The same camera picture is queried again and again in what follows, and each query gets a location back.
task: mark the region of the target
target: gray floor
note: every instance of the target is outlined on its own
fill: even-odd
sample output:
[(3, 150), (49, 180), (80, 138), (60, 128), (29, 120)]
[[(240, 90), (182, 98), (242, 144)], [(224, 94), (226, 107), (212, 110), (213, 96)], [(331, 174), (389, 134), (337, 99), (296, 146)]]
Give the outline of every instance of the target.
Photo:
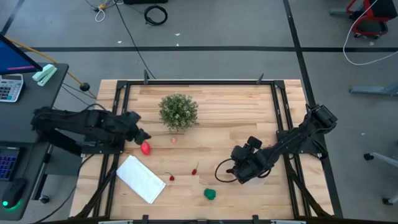
[[(289, 0), (302, 47), (342, 47), (351, 21), (330, 17), (331, 7), (343, 0)], [(0, 2), (0, 27), (17, 0)], [(164, 5), (169, 20), (161, 27), (144, 24), (134, 9), (120, 6), (138, 46), (267, 46), (293, 47), (289, 24), (279, 0), (170, 0)], [(146, 6), (134, 6), (143, 11)], [(22, 5), (7, 36), (31, 47), (132, 46), (115, 7), (102, 23), (83, 0), (29, 0)], [(398, 47), (398, 19), (380, 40), (350, 38), (348, 47)], [(36, 61), (45, 61), (29, 53)], [(98, 91), (104, 78), (141, 78), (144, 66), (136, 52), (49, 52), (70, 71)], [(385, 53), (354, 53), (355, 62), (367, 62)], [(157, 78), (301, 78), (295, 52), (142, 52)], [(317, 103), (327, 105), (339, 118), (326, 137), (343, 215), (346, 218), (398, 220), (398, 205), (387, 207), (381, 197), (398, 191), (398, 170), (379, 161), (366, 162), (363, 154), (379, 152), (397, 158), (395, 98), (350, 95), (351, 85), (388, 85), (398, 77), (398, 56), (365, 67), (349, 64), (342, 53), (304, 53)], [(76, 85), (71, 78), (66, 82)], [(82, 96), (87, 103), (90, 99)], [(61, 91), (55, 106), (81, 110), (85, 105)], [(71, 161), (71, 166), (79, 160)], [(46, 205), (31, 202), (19, 222), (34, 222), (57, 207), (76, 184), (76, 177), (50, 176), (44, 193)], [(49, 220), (65, 219), (71, 201)]]

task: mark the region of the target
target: computer mouse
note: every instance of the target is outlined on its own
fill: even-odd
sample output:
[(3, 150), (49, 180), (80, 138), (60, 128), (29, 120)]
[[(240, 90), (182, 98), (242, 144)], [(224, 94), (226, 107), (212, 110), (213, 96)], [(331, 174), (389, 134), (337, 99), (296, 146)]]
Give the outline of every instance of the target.
[(2, 195), (2, 205), (4, 208), (12, 208), (17, 205), (24, 192), (26, 180), (23, 178), (14, 179)]

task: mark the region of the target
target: white paper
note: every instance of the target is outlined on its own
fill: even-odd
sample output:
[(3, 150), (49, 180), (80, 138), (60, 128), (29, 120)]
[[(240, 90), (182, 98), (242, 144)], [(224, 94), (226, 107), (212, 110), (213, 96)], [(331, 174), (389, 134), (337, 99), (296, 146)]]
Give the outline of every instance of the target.
[(116, 174), (149, 204), (154, 203), (166, 186), (165, 182), (144, 166), (135, 156), (129, 156), (118, 168)]

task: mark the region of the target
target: computer monitor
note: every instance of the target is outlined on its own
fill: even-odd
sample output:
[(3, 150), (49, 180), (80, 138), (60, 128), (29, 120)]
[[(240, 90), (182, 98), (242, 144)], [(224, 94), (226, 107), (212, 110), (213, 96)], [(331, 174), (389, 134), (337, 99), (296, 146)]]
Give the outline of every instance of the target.
[(0, 34), (0, 75), (42, 71), (42, 67)]

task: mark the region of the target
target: red toy fruit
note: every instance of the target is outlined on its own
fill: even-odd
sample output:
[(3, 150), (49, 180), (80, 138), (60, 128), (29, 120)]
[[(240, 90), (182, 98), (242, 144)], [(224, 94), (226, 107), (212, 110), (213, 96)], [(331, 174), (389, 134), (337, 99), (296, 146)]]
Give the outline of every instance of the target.
[(198, 164), (197, 164), (197, 167), (194, 168), (194, 170), (192, 171), (192, 175), (195, 175), (195, 174), (197, 173), (198, 166), (199, 166), (199, 162), (198, 162)]
[(174, 176), (173, 176), (173, 174), (171, 174), (171, 173), (169, 173), (169, 172), (166, 172), (166, 174), (170, 174), (169, 180), (174, 181)]
[(141, 152), (142, 152), (144, 155), (149, 156), (149, 154), (150, 154), (150, 144), (149, 144), (148, 142), (144, 141), (144, 143), (142, 143), (142, 145), (141, 145)]

